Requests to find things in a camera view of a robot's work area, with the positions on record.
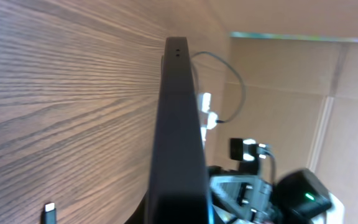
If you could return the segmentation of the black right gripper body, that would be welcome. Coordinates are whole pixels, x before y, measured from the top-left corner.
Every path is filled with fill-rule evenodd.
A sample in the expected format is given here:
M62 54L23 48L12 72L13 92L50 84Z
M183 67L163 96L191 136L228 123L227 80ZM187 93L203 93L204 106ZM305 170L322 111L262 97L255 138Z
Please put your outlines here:
M265 181L260 173L246 174L238 170L224 170L220 166L208 167L209 188L214 212L230 214L219 217L221 223L242 220L247 223L275 223L278 208L272 201L273 183Z

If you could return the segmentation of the Samsung Galaxy smartphone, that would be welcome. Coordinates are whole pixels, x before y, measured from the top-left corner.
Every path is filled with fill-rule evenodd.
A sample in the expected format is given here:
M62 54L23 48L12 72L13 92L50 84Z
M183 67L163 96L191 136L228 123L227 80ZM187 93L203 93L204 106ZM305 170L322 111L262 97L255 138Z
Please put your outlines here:
M146 223L214 222L188 42L166 39Z

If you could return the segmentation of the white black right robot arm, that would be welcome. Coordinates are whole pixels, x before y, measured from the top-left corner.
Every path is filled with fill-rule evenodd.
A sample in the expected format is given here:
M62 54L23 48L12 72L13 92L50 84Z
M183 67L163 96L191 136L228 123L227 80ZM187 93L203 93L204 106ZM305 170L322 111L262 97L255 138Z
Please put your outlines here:
M345 208L308 169L270 184L260 171L210 166L216 223L344 223Z

